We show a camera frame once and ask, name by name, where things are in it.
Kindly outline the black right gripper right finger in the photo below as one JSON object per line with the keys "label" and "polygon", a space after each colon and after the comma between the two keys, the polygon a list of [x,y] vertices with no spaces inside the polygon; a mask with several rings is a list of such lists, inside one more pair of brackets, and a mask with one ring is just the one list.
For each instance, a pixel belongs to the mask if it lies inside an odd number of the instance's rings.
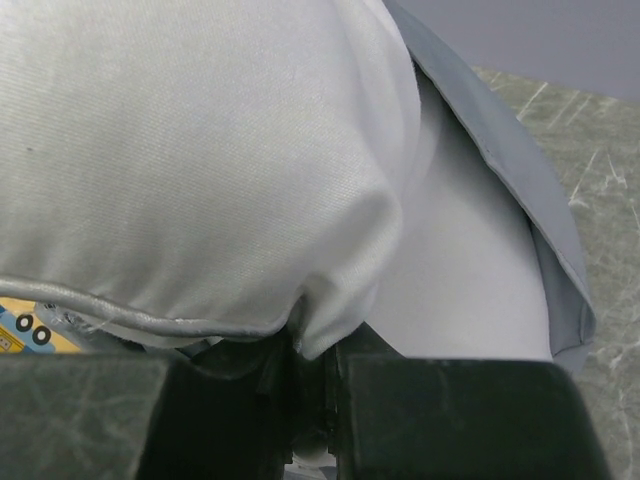
{"label": "black right gripper right finger", "polygon": [[324,428],[338,479],[373,479],[384,470],[374,456],[390,425],[386,368],[400,358],[367,324],[324,355]]}

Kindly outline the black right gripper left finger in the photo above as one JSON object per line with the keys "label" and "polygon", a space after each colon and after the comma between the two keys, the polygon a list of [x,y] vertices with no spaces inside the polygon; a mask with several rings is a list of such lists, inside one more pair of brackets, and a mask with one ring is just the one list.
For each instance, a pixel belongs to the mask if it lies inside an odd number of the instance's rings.
{"label": "black right gripper left finger", "polygon": [[147,479],[281,479],[296,402],[288,333],[174,363],[144,449]]}

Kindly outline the grey pillowcase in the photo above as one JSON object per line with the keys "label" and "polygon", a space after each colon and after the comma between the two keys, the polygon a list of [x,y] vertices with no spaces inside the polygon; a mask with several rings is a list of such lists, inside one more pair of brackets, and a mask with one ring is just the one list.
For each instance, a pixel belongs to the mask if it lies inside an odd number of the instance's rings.
{"label": "grey pillowcase", "polygon": [[527,214],[547,295],[551,353],[565,370],[579,373],[594,341],[596,313],[578,229],[552,162],[457,53],[398,2],[385,5],[418,70]]}

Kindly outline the white pillow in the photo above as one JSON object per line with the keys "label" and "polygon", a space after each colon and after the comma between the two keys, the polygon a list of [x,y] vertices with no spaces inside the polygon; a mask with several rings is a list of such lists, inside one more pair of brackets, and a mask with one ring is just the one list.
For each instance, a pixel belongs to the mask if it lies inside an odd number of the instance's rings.
{"label": "white pillow", "polygon": [[379,1],[5,1],[1,293],[153,347],[551,359],[530,223]]}

